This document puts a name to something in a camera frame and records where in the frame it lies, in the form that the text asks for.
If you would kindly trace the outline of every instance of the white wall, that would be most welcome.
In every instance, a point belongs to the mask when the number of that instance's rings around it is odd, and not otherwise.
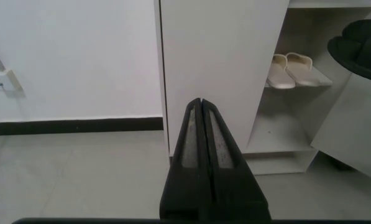
[[[162,116],[153,1],[0,0],[0,122]]]

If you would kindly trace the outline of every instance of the black baseboard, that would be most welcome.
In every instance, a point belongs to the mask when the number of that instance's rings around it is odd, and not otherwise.
[[[155,130],[163,130],[162,117],[0,123],[0,136]]]

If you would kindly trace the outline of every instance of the cabinet door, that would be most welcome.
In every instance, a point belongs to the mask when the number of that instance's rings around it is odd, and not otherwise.
[[[206,98],[245,149],[282,28],[287,0],[161,0],[168,138],[186,105]]]
[[[352,74],[311,145],[371,176],[371,81]]]

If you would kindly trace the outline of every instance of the shelf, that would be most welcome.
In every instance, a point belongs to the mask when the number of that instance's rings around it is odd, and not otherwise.
[[[298,120],[273,89],[265,89],[243,153],[313,150]]]
[[[290,0],[288,8],[371,7],[371,0]]]
[[[305,172],[315,155],[316,152],[291,152],[244,157],[254,175],[265,175]]]
[[[322,72],[320,72],[317,68],[314,66],[311,69],[310,73],[313,77],[317,78],[319,80],[319,86],[331,86],[333,85],[332,80],[330,80],[327,76],[323,75]],[[271,86],[268,83],[265,83],[265,88],[271,88]]]

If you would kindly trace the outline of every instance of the black object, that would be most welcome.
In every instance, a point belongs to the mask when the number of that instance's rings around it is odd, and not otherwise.
[[[371,80],[371,19],[349,24],[327,49],[344,68]]]
[[[371,224],[371,221],[271,220],[268,203],[218,109],[197,98],[186,107],[160,202],[160,220],[23,218],[14,222],[97,223]]]
[[[0,123],[1,135],[163,130],[163,118],[114,118]]]

